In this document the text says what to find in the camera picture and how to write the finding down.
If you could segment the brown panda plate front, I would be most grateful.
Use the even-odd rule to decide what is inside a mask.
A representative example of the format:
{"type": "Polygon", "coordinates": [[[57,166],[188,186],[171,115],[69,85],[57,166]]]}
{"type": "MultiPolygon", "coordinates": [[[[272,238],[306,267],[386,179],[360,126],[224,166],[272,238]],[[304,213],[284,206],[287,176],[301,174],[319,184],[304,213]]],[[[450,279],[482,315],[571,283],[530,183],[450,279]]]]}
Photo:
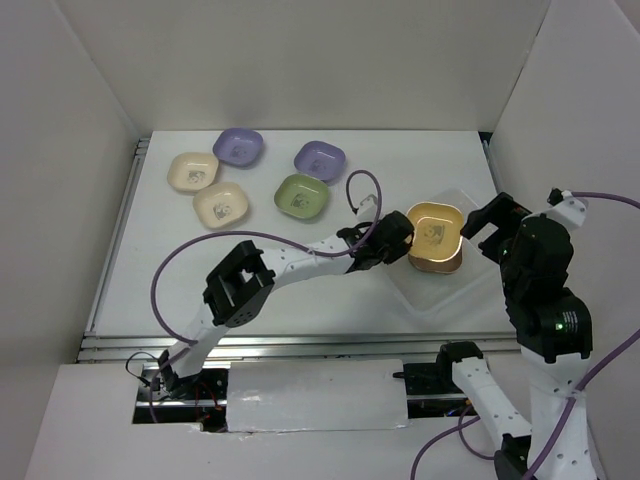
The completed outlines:
{"type": "Polygon", "coordinates": [[[409,263],[418,271],[434,274],[452,274],[462,265],[463,254],[459,251],[456,255],[445,260],[434,260],[414,255],[408,256],[409,263]]]}

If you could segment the yellow panda plate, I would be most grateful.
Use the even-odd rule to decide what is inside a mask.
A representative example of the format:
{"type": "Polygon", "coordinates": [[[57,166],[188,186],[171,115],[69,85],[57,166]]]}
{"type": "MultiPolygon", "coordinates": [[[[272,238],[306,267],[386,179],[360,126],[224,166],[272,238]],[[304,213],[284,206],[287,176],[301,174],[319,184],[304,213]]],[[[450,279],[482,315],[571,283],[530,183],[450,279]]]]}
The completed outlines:
{"type": "Polygon", "coordinates": [[[445,260],[462,252],[460,230],[464,224],[462,212],[452,206],[436,202],[422,202],[407,212],[414,226],[409,255],[445,260]]]}

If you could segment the green panda plate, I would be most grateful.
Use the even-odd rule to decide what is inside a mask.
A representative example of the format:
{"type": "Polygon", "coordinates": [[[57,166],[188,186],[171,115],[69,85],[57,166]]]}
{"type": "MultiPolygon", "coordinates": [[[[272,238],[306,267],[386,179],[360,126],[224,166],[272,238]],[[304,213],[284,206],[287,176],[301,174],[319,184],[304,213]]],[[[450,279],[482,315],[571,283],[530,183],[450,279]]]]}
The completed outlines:
{"type": "Polygon", "coordinates": [[[329,200],[329,187],[314,177],[292,174],[286,177],[274,194],[274,203],[283,213],[300,220],[319,215],[329,200]]]}

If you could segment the cream panda plate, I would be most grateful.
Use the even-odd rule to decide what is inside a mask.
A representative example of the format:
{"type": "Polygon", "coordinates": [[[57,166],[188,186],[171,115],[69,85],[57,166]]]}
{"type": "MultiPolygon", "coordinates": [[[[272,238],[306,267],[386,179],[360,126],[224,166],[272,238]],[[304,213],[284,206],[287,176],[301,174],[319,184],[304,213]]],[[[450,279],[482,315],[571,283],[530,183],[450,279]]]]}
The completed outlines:
{"type": "Polygon", "coordinates": [[[216,183],[200,190],[192,205],[201,224],[209,229],[221,229],[235,223],[249,210],[247,195],[234,182],[216,183]]]}
{"type": "Polygon", "coordinates": [[[167,182],[178,192],[198,192],[214,183],[218,168],[219,160],[213,154],[181,153],[171,162],[167,182]]]}

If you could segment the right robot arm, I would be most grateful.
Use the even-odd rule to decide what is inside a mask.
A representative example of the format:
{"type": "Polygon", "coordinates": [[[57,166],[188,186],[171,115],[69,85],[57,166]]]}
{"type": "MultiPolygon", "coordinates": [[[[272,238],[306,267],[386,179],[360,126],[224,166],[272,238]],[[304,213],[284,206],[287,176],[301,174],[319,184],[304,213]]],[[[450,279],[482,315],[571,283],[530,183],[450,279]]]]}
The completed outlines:
{"type": "Polygon", "coordinates": [[[591,314],[565,282],[573,258],[571,231],[586,219],[598,193],[554,189],[548,208],[532,213],[506,193],[471,212],[461,230],[470,239],[488,225],[481,253],[500,269],[506,312],[529,365],[531,418],[518,412],[493,378],[479,347],[447,343],[436,359],[435,378],[461,390],[494,444],[500,479],[594,479],[589,449],[586,386],[638,341],[633,334],[592,365],[591,314]]]}

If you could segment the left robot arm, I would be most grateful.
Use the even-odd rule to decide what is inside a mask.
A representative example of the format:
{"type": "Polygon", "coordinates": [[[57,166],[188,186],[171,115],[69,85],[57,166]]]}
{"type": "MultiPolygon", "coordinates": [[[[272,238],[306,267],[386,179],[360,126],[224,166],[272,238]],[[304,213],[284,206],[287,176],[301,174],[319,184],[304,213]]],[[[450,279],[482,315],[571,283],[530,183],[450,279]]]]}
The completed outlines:
{"type": "Polygon", "coordinates": [[[310,245],[245,231],[207,275],[202,306],[176,343],[158,360],[161,385],[174,399],[189,397],[206,358],[229,330],[255,320],[268,296],[306,280],[389,265],[410,250],[414,227],[393,211],[383,218],[343,228],[310,245]]]}

